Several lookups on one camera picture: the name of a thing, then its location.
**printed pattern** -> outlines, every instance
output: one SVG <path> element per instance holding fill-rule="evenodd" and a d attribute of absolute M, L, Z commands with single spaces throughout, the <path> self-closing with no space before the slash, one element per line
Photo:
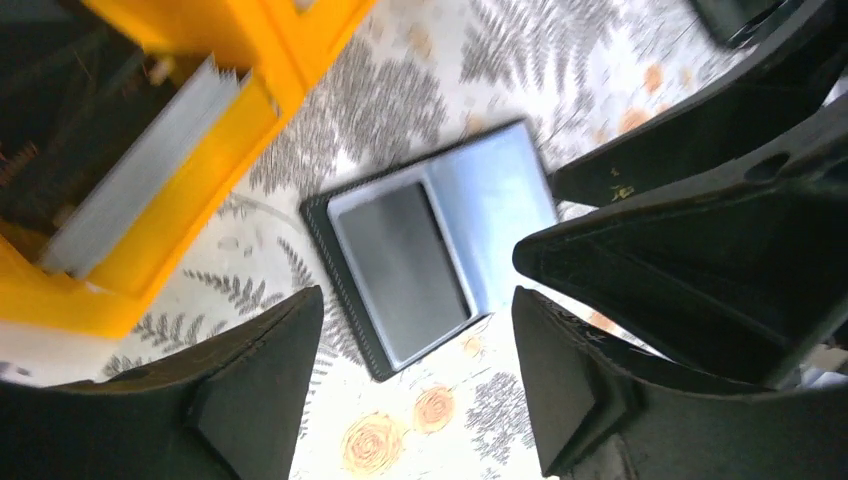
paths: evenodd
<path fill-rule="evenodd" d="M 744 55 L 715 50 L 685 0 L 381 0 L 210 219 L 103 378 L 320 285 L 324 326 L 291 478 L 538 477 L 509 312 L 372 381 L 298 205 L 517 117 L 532 122 L 546 168 L 556 169 Z M 558 210 L 566 220 L 591 209 Z M 569 304 L 627 335 L 580 308 Z"/>

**floral tablecloth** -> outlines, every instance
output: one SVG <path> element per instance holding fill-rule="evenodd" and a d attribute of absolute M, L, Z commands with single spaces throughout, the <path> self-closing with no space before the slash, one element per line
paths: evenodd
<path fill-rule="evenodd" d="M 713 49 L 683 0 L 380 0 L 103 376 L 318 284 L 324 329 L 291 478 L 537 478 L 509 313 L 373 382 L 298 203 L 516 117 L 533 123 L 553 170 L 737 60 Z M 569 218 L 588 209 L 559 210 Z M 568 307 L 616 328 L 582 305 Z"/>

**silver metal plate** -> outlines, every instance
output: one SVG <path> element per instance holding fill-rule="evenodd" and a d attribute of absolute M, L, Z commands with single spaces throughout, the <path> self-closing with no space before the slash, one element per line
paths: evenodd
<path fill-rule="evenodd" d="M 340 194 L 328 214 L 396 370 L 507 306 L 513 247 L 556 223 L 524 124 Z"/>

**gray screen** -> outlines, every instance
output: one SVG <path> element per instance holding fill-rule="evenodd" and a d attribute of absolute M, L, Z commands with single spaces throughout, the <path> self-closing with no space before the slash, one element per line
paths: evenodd
<path fill-rule="evenodd" d="M 340 214 L 337 228 L 395 368 L 468 320 L 468 307 L 421 184 Z"/>

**black plastic part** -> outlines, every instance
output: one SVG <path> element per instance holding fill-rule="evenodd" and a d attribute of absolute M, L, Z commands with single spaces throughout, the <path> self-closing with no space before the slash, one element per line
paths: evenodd
<path fill-rule="evenodd" d="M 643 352 L 522 288 L 516 290 L 512 318 L 545 476 L 845 478 L 848 386 L 773 392 L 715 377 Z M 601 377 L 638 401 L 599 395 L 591 379 Z M 576 397 L 594 398 L 588 414 L 572 409 Z M 603 428 L 600 412 L 618 420 Z M 574 425 L 578 432 L 571 435 Z M 595 468 L 587 475 L 586 464 L 599 463 L 604 453 L 596 447 L 610 441 L 625 474 L 601 477 Z"/>
<path fill-rule="evenodd" d="M 754 46 L 798 9 L 804 0 L 689 0 L 710 37 L 724 48 Z"/>
<path fill-rule="evenodd" d="M 0 476 L 288 478 L 323 316 L 318 287 L 118 375 L 0 383 Z"/>
<path fill-rule="evenodd" d="M 777 386 L 848 318 L 848 96 L 762 148 L 519 242 L 519 272 L 675 361 Z"/>
<path fill-rule="evenodd" d="M 601 207 L 741 157 L 815 113 L 846 64 L 848 2 L 804 2 L 714 83 L 561 168 L 551 191 Z"/>

